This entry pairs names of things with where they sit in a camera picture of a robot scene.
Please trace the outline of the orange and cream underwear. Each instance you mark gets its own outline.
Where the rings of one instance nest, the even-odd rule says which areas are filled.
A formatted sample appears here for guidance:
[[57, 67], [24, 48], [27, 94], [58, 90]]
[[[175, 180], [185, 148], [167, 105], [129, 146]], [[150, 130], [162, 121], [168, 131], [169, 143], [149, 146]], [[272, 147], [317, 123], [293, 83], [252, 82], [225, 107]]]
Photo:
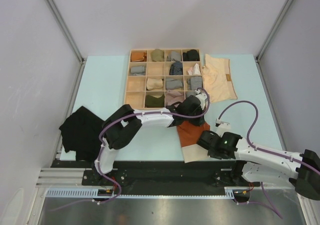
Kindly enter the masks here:
[[210, 130], [208, 123], [205, 122], [201, 126], [195, 126], [189, 121], [184, 121], [176, 129], [185, 163], [202, 161], [208, 158], [208, 151], [197, 144], [202, 133]]

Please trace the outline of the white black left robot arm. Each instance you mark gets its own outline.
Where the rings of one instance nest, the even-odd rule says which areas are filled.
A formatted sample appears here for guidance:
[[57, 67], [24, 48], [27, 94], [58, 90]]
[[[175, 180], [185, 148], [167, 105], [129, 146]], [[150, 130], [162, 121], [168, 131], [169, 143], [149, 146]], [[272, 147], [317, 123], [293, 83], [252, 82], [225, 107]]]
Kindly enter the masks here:
[[93, 179], [100, 185], [110, 181], [113, 164], [119, 150], [132, 141], [143, 127], [171, 128], [187, 121], [195, 126], [205, 123], [204, 115], [210, 106], [209, 96], [205, 92], [187, 97], [159, 109], [138, 110], [129, 104], [121, 106], [102, 125], [98, 135], [101, 148], [94, 161]]

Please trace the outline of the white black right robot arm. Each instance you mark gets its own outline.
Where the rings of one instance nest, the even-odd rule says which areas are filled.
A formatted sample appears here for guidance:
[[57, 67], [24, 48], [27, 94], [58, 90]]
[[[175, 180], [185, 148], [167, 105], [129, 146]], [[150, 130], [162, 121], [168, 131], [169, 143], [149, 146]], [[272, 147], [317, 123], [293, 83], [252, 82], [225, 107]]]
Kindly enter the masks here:
[[294, 189], [311, 200], [320, 199], [320, 158], [312, 150], [299, 153], [267, 149], [251, 145], [246, 138], [232, 132], [219, 135], [209, 130], [201, 134], [197, 144], [211, 158], [236, 161], [230, 179], [237, 186], [245, 182], [264, 183]]

